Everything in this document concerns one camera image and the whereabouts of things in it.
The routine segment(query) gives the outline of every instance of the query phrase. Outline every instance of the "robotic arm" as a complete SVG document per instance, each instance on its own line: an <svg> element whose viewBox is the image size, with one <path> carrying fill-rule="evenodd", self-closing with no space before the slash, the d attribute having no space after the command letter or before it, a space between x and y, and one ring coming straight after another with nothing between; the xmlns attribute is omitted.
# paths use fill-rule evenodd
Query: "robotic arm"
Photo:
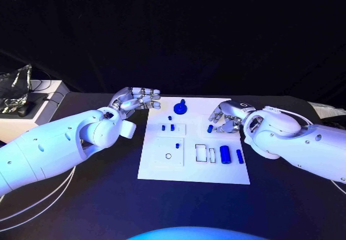
<svg viewBox="0 0 346 240"><path fill-rule="evenodd" d="M300 126L290 113L302 117ZM293 166L346 184L346 131L313 124L303 116L267 106L257 110L247 103L228 100L214 110L209 121L225 115L218 133L235 133L244 126L245 143L268 159L283 157Z"/></svg>
<svg viewBox="0 0 346 240"><path fill-rule="evenodd" d="M48 179L113 146L120 136L133 138L136 110L160 109L160 91L123 88L107 107L41 125L0 148L0 196Z"/></svg>

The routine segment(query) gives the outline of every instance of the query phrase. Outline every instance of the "white board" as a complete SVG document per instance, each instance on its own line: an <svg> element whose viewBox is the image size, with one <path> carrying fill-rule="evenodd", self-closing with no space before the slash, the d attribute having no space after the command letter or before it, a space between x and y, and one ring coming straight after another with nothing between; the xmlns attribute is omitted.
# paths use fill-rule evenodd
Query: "white board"
<svg viewBox="0 0 346 240"><path fill-rule="evenodd" d="M237 155L238 149L242 152L241 134L208 133L209 125L218 127L225 123L224 117L218 123L209 122L208 119L219 103L228 99L199 97L183 99L188 106L183 115L173 111L182 97L162 97L162 109L149 110L137 178L250 185L247 160L242 155L244 164L240 164ZM204 164L196 162L196 145L205 145L208 161ZM230 147L231 164L222 164L221 146ZM211 163L209 149L215 149L215 163Z"/></svg>

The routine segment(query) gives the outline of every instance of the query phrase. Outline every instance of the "black curtain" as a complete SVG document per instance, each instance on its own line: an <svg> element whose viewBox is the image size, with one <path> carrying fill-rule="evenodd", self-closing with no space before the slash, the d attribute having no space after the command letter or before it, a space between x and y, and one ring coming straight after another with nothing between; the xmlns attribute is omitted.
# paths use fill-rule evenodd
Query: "black curtain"
<svg viewBox="0 0 346 240"><path fill-rule="evenodd" d="M32 63L81 92L345 105L342 2L12 0L0 12L0 72Z"/></svg>

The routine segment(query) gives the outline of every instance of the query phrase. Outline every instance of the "blue knob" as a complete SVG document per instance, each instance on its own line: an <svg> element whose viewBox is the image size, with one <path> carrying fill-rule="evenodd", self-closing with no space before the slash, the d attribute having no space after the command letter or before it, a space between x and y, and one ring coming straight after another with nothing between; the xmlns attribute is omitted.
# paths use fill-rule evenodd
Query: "blue knob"
<svg viewBox="0 0 346 240"><path fill-rule="evenodd" d="M209 133L214 131L214 125L209 125L208 130Z"/></svg>
<svg viewBox="0 0 346 240"><path fill-rule="evenodd" d="M182 99L180 103L178 103L175 105L173 110L175 110L175 113L179 114L179 115L186 113L188 107L186 107L186 101L183 99Z"/></svg>

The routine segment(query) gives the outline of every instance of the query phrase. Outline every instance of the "table surface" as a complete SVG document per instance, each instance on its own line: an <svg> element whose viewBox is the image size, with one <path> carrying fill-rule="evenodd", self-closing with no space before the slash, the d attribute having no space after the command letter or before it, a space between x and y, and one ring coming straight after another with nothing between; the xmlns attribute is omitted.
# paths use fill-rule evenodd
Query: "table surface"
<svg viewBox="0 0 346 240"><path fill-rule="evenodd" d="M52 121L107 106L111 97L113 94L71 92ZM270 105L320 122L302 99L234 98L257 109ZM137 124L133 139L120 137L113 147L77 166L69 187L54 206L25 225L2 232L0 239L126 239L178 226L230 229L273 240L339 239L346 235L346 196L332 182L293 167L283 158L261 157L244 142L251 185L137 179L147 117L149 110L134 113L129 119ZM68 174L29 184L5 196L0 218L35 203ZM2 223L0 228L31 218L51 201Z"/></svg>

